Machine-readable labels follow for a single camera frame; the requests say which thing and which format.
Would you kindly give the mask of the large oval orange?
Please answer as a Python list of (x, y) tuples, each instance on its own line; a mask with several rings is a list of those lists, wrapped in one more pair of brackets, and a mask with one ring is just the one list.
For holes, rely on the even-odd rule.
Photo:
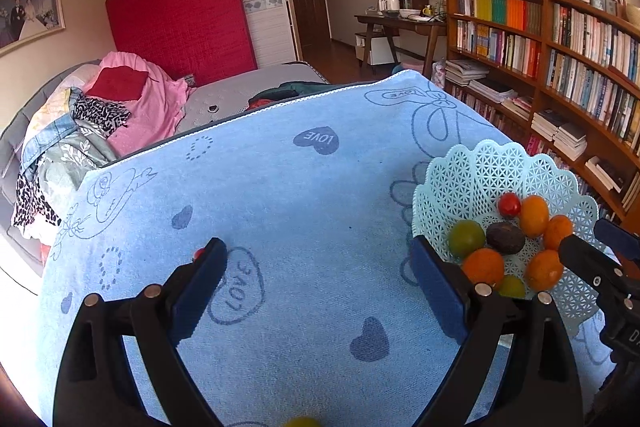
[(562, 279), (564, 265), (557, 251), (539, 251), (530, 261), (524, 273), (526, 284), (533, 291), (548, 291)]

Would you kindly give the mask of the small mandarin orange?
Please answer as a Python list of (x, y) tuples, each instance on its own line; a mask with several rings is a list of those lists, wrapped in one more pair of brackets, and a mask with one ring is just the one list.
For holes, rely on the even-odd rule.
[(544, 231), (544, 248), (550, 249), (550, 251), (558, 251), (560, 244), (565, 237), (571, 236), (574, 233), (574, 225), (572, 220), (565, 215), (553, 216), (549, 221)]

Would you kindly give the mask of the small oval orange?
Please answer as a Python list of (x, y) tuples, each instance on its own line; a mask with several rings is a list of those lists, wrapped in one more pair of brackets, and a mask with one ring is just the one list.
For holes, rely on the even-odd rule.
[(530, 239), (544, 234), (549, 222), (547, 202), (539, 195), (529, 195), (521, 201), (518, 223), (521, 231)]

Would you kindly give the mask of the small green tomato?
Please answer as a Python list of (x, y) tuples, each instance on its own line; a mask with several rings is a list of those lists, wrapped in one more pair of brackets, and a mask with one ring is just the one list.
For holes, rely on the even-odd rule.
[(499, 287), (502, 297), (524, 299), (526, 297), (525, 283), (516, 275), (506, 274)]

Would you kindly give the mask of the dark brown avocado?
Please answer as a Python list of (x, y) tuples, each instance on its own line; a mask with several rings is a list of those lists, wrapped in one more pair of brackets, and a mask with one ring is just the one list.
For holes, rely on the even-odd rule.
[(524, 233), (510, 222), (501, 221), (491, 223), (486, 230), (486, 242), (500, 255), (511, 256), (518, 254), (526, 243)]

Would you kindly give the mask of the small red tomato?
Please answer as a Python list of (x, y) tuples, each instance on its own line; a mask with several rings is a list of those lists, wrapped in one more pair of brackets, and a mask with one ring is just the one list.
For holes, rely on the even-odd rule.
[(503, 219), (515, 219), (521, 212), (521, 201), (513, 192), (503, 193), (497, 202), (498, 213)]

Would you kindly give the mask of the round textured orange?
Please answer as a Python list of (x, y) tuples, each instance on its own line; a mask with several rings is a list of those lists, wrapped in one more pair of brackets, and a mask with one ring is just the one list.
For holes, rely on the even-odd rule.
[(480, 248), (464, 259), (461, 269), (473, 284), (498, 288), (504, 279), (503, 257), (491, 248)]

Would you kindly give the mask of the large green tomato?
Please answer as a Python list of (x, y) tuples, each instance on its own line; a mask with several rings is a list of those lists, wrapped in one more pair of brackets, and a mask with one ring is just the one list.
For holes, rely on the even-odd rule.
[(449, 231), (448, 247), (457, 258), (465, 258), (486, 243), (484, 229), (473, 220), (460, 220)]

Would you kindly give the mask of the wooden bookshelf with books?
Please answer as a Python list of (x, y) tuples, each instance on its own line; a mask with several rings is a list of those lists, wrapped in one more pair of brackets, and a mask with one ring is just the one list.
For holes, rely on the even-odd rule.
[(448, 53), (530, 91), (547, 144), (623, 228), (639, 230), (639, 31), (615, 0), (447, 0)]

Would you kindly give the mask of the pile of clothes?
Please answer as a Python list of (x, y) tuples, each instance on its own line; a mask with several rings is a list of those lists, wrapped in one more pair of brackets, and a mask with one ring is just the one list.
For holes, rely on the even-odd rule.
[(51, 244), (87, 172), (173, 135), (191, 91), (134, 53), (76, 68), (27, 125), (12, 227)]

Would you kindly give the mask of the dark wooden desk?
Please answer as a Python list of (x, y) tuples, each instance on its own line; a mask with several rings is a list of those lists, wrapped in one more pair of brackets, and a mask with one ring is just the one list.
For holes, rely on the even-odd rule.
[[(355, 15), (355, 20), (366, 26), (364, 32), (363, 56), (358, 60), (359, 66), (369, 64), (371, 54), (372, 39), (376, 35), (375, 28), (382, 30), (385, 37), (390, 54), (392, 54), (393, 63), (399, 64), (398, 54), (411, 56), (416, 60), (422, 60), (422, 75), (431, 78), (433, 74), (434, 56), (436, 46), (440, 37), (446, 37), (447, 26), (443, 22), (416, 22), (415, 20), (404, 20), (400, 17), (390, 17), (385, 15)], [(395, 46), (395, 37), (405, 34), (415, 35), (425, 39), (425, 51), (420, 54), (410, 51), (402, 46)]]

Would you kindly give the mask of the red mattress headboard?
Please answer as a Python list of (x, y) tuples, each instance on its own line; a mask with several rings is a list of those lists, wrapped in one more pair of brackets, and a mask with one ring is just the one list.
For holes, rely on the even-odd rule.
[(243, 0), (106, 0), (119, 52), (198, 87), (257, 68)]

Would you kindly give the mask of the framed wedding photo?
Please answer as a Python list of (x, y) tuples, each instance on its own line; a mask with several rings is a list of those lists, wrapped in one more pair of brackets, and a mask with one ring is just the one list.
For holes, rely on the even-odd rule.
[(65, 29), (61, 0), (1, 0), (1, 54)]

